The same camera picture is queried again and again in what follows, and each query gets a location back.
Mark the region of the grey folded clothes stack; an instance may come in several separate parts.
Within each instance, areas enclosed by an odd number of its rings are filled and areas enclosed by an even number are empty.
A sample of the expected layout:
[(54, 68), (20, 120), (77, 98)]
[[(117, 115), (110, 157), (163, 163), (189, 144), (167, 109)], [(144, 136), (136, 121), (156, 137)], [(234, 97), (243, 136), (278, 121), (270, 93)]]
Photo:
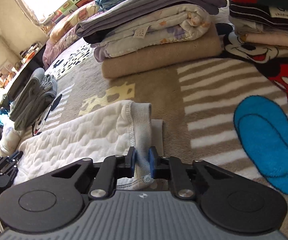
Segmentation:
[(53, 102), (57, 95), (57, 81), (43, 68), (33, 71), (19, 96), (10, 105), (9, 118), (14, 129), (25, 130)]

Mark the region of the floral white rolled garment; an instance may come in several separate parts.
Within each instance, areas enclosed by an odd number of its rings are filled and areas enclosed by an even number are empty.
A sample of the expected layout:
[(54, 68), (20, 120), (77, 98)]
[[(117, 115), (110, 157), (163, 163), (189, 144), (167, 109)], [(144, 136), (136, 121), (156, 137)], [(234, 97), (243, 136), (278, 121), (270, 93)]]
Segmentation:
[(3, 131), (2, 138), (0, 140), (0, 157), (12, 155), (18, 148), (21, 138), (21, 132), (16, 131), (13, 127), (8, 127), (5, 131)]

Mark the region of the orange floral pillow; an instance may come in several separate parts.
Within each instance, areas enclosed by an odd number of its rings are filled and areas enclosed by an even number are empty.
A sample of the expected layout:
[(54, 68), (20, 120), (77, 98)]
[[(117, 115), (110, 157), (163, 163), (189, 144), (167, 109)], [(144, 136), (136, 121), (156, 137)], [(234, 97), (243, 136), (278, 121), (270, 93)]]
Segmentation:
[(99, 6), (95, 1), (87, 3), (71, 13), (65, 16), (59, 23), (52, 29), (49, 39), (52, 43), (56, 43), (62, 38), (67, 32), (75, 27), (79, 22), (87, 20), (91, 16), (99, 12)]

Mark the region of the pink purple comforter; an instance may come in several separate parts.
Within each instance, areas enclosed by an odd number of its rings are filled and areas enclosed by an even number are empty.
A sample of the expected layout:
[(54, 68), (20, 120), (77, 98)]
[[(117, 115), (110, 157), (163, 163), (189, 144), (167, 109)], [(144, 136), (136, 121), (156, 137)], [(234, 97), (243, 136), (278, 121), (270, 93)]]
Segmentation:
[(80, 37), (75, 33), (75, 27), (69, 30), (59, 41), (54, 42), (49, 39), (46, 42), (45, 51), (43, 52), (42, 62), (44, 70), (47, 70), (55, 59)]

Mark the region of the dark wooden desk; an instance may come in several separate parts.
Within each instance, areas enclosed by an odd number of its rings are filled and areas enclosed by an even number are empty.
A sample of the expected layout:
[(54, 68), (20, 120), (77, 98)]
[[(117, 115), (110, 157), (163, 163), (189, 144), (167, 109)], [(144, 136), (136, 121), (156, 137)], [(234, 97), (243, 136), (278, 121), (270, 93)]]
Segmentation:
[(7, 85), (6, 95), (4, 95), (2, 100), (0, 101), (0, 109), (4, 108), (6, 110), (9, 110), (10, 103), (14, 101), (22, 92), (34, 70), (36, 70), (37, 68), (44, 68), (42, 56), (45, 49), (46, 45), (42, 46), (41, 49), (39, 49), (38, 52), (22, 66), (20, 71)]

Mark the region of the purple grey folded blanket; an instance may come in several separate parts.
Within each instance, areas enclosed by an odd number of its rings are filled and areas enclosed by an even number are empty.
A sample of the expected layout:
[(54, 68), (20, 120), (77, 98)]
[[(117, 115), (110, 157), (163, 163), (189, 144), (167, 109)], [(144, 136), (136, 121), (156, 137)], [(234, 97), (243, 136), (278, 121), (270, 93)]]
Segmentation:
[(106, 12), (90, 17), (75, 26), (75, 34), (90, 44), (101, 42), (112, 29), (159, 9), (177, 4), (195, 4), (210, 15), (226, 7), (226, 0), (126, 0)]

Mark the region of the beige folded blanket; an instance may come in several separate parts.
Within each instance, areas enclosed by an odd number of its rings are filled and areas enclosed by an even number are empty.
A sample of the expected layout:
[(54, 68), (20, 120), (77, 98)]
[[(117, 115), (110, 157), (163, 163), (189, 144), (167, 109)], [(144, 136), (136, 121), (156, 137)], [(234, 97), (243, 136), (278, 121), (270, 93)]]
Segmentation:
[(222, 43), (212, 24), (204, 36), (193, 41), (149, 46), (127, 55), (105, 59), (101, 64), (101, 73), (106, 79), (116, 79), (172, 64), (215, 57), (222, 50)]

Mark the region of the Mickey Mouse fleece blanket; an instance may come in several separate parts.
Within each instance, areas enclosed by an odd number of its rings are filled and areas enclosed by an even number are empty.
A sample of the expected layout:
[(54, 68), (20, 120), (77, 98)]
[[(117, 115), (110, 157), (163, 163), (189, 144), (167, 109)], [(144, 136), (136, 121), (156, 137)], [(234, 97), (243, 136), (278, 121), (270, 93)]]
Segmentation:
[(287, 111), (286, 95), (255, 67), (235, 59), (210, 58), (169, 65), (114, 80), (105, 79), (101, 64), (84, 40), (55, 60), (60, 101), (41, 131), (120, 100), (148, 102), (152, 119), (162, 120), (164, 155), (182, 161), (204, 159), (255, 181), (264, 182), (245, 154), (233, 127), (233, 112), (247, 96), (269, 98)]

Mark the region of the floral white folded quilt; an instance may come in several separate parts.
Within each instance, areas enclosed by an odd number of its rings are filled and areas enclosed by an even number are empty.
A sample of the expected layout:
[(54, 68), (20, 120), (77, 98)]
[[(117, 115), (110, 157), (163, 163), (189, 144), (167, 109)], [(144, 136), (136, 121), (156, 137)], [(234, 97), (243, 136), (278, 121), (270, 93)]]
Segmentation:
[(97, 62), (160, 44), (193, 41), (205, 35), (210, 14), (194, 4), (173, 5), (136, 18), (110, 31), (92, 45)]

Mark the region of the white quilted baby garment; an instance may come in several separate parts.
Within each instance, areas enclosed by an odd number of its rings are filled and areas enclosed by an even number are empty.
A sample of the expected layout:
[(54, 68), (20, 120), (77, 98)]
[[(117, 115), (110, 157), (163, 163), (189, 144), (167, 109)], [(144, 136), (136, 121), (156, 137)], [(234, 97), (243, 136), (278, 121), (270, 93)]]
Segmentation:
[(25, 140), (13, 184), (44, 175), (83, 158), (101, 163), (111, 155), (136, 150), (135, 174), (121, 178), (118, 189), (139, 190), (154, 184), (148, 150), (162, 148), (161, 120), (152, 119), (150, 103), (122, 100)]

